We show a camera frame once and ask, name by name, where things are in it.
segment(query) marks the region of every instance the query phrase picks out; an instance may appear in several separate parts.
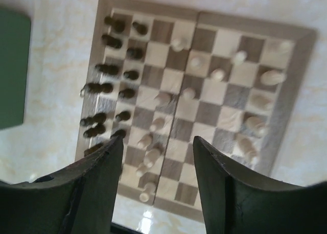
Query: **green object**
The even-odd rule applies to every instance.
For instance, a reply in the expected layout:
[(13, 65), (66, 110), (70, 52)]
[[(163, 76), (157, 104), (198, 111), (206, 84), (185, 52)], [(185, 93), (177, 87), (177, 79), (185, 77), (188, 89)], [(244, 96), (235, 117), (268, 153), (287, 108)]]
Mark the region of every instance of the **green object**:
[(0, 129), (24, 121), (31, 20), (0, 7)]

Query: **wooden chessboard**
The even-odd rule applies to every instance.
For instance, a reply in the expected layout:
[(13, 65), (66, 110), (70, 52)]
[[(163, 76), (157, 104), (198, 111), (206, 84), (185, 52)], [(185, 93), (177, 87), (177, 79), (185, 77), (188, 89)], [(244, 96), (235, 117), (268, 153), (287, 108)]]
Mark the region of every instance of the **wooden chessboard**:
[[(116, 34), (104, 24), (105, 16), (126, 22), (123, 33)], [(131, 27), (133, 21), (148, 25), (145, 36)], [(110, 34), (123, 41), (119, 50), (105, 47), (102, 34)], [(173, 51), (171, 41), (183, 37), (186, 48)], [(286, 42), (288, 51), (280, 52)], [(200, 196), (194, 168), (192, 141), (199, 135), (214, 147), (235, 160), (269, 175), (287, 128), (296, 95), (315, 42), (310, 29), (254, 19), (240, 18), (192, 9), (160, 5), (135, 0), (100, 0), (91, 49), (87, 82), (110, 82), (113, 92), (86, 95), (82, 117), (105, 112), (106, 133), (84, 139), (85, 128), (80, 128), (76, 160), (92, 145), (109, 139), (118, 129), (125, 129), (123, 172), (118, 193), (138, 201), (147, 182), (154, 182), (156, 193), (147, 202), (161, 209), (191, 219), (203, 221)], [(126, 59), (128, 47), (142, 48), (146, 53), (138, 61)], [(238, 66), (231, 62), (237, 51), (247, 53), (246, 61)], [(190, 67), (190, 59), (202, 57), (202, 68)], [(116, 77), (95, 70), (99, 63), (116, 64), (121, 70)], [(210, 73), (217, 68), (226, 72), (217, 82)], [(136, 81), (122, 77), (124, 71), (137, 69)], [(262, 73), (278, 70), (287, 74), (284, 83), (264, 86)], [(132, 99), (118, 97), (120, 90), (136, 90)], [(187, 87), (196, 91), (192, 100), (180, 96)], [(172, 97), (167, 106), (158, 107), (154, 98), (161, 92)], [(262, 111), (249, 102), (255, 95), (264, 95), (274, 101), (271, 111)], [(130, 120), (115, 122), (121, 111), (132, 113)], [(256, 137), (244, 125), (250, 116), (260, 117), (269, 126), (268, 134)], [(150, 132), (156, 118), (165, 118), (164, 128)], [(147, 150), (137, 142), (151, 134), (153, 143)], [(260, 152), (257, 165), (245, 163), (236, 143), (239, 136), (249, 138)], [(159, 147), (162, 155), (148, 173), (137, 177), (136, 169), (147, 151)]]

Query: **chessboard frame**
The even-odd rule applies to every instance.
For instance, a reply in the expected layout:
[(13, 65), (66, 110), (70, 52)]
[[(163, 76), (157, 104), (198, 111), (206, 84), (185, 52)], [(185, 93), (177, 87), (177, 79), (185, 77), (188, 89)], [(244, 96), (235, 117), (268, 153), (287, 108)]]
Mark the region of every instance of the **chessboard frame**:
[[(294, 51), (288, 65), (288, 78), (281, 87), (282, 96), (278, 96), (276, 105), (271, 115), (269, 133), (263, 140), (261, 150), (261, 161), (255, 170), (261, 174), (269, 176), (283, 141), (292, 109), (295, 104), (297, 93), (300, 88), (305, 70), (310, 60), (310, 55), (316, 41), (316, 31), (312, 29), (278, 24), (275, 22), (231, 16), (215, 12), (204, 12), (196, 9), (176, 7), (173, 5), (163, 5), (148, 1), (139, 0), (99, 0), (96, 17), (95, 31), (91, 46), (91, 55), (87, 72), (86, 82), (99, 82), (101, 75), (94, 71), (96, 64), (103, 61), (105, 46), (101, 43), (101, 35), (109, 29), (105, 26), (103, 19), (113, 8), (126, 9), (155, 15), (183, 18), (195, 21), (197, 25), (211, 25), (213, 27), (229, 28), (249, 34), (264, 35), (267, 37), (281, 38), (295, 43)], [(85, 96), (82, 108), (82, 117), (92, 116), (96, 112), (96, 99), (92, 96)], [(84, 150), (89, 148), (89, 140), (83, 138), (84, 128), (80, 128), (75, 160), (83, 157)], [(139, 191), (120, 185), (118, 194), (138, 200)], [(173, 202), (157, 198), (156, 207), (169, 212), (185, 216), (197, 221), (203, 221), (200, 210), (184, 205), (176, 205)]]

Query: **chessboard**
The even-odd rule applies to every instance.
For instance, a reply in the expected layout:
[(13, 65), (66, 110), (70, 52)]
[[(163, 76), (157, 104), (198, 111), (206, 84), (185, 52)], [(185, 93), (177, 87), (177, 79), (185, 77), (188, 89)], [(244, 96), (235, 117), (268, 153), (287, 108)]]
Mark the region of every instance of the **chessboard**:
[[(124, 22), (124, 30), (117, 33), (105, 24), (108, 16)], [(146, 33), (140, 34), (134, 22), (146, 26)], [(104, 34), (119, 39), (121, 46), (106, 46)], [(182, 39), (181, 49), (176, 50), (176, 39)], [(76, 160), (124, 130), (118, 194), (203, 221), (194, 136), (269, 175), (314, 42), (313, 30), (296, 26), (136, 0), (99, 0), (86, 83), (110, 83), (112, 90), (84, 94), (82, 118), (105, 113), (105, 132), (84, 138), (88, 128), (81, 127)], [(130, 58), (129, 48), (144, 54)], [(118, 66), (119, 71), (106, 75), (98, 71), (98, 64)], [(137, 70), (136, 80), (123, 75), (130, 70)], [(223, 75), (217, 78), (215, 71)], [(274, 73), (269, 79), (273, 85), (263, 84), (264, 73)], [(135, 92), (133, 97), (120, 96), (126, 89)], [(158, 97), (169, 100), (158, 103)], [(269, 108), (258, 106), (256, 97), (264, 97)], [(130, 118), (118, 122), (123, 111)], [(247, 125), (253, 117), (264, 127), (264, 135)], [(163, 127), (150, 129), (157, 119), (164, 121)], [(140, 146), (145, 137), (151, 139)], [(255, 156), (247, 156), (243, 140), (250, 142)], [(153, 149), (160, 152), (154, 165), (137, 174)]]

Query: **black pawn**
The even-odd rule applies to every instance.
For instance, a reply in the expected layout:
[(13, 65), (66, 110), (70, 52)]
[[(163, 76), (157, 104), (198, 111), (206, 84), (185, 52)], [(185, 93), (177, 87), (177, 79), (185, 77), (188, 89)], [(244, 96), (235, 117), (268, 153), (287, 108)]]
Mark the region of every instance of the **black pawn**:
[(119, 72), (119, 67), (114, 64), (97, 64), (96, 70), (111, 76), (116, 76)]
[(131, 113), (129, 111), (126, 111), (126, 110), (115, 116), (115, 119), (116, 119), (117, 122), (127, 121), (130, 118), (131, 118)]
[(119, 19), (113, 19), (110, 16), (104, 18), (104, 23), (111, 26), (117, 33), (122, 33), (125, 29), (125, 22)]
[(106, 45), (106, 46), (110, 46), (114, 49), (120, 49), (123, 45), (122, 41), (118, 38), (114, 38), (112, 36), (109, 35), (102, 35), (101, 37), (102, 42)]
[(126, 79), (130, 79), (130, 80), (137, 80), (139, 77), (139, 73), (135, 70), (124, 72), (123, 75)]
[(131, 99), (135, 96), (135, 91), (131, 88), (126, 88), (118, 93), (120, 98)]
[(129, 48), (127, 49), (126, 55), (131, 59), (142, 59), (143, 58), (143, 50), (140, 48)]
[(142, 36), (148, 33), (148, 27), (144, 24), (140, 24), (139, 22), (134, 21), (132, 26)]
[(98, 143), (96, 144), (95, 146), (92, 146), (91, 148), (89, 149), (86, 149), (84, 151), (84, 156), (88, 156), (94, 152), (96, 152), (98, 149), (100, 149), (101, 147), (103, 147), (103, 143)]

